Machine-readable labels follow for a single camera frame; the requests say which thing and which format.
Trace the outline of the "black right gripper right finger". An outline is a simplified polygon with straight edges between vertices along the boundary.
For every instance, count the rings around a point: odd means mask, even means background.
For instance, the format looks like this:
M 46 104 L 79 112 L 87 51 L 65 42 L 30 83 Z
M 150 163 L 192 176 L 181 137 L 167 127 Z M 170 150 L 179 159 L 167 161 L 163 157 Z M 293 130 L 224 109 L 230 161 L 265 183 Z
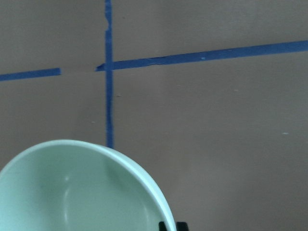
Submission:
M 189 231 L 188 224 L 186 222 L 176 222 L 177 231 Z

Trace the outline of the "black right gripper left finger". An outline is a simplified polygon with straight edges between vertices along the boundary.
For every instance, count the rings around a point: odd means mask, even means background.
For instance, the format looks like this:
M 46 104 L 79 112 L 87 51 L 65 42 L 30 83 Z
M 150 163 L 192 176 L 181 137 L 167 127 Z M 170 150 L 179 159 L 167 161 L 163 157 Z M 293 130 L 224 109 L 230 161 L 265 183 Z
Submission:
M 160 221 L 158 226 L 159 226 L 159 231 L 167 231 L 167 227 L 163 221 Z

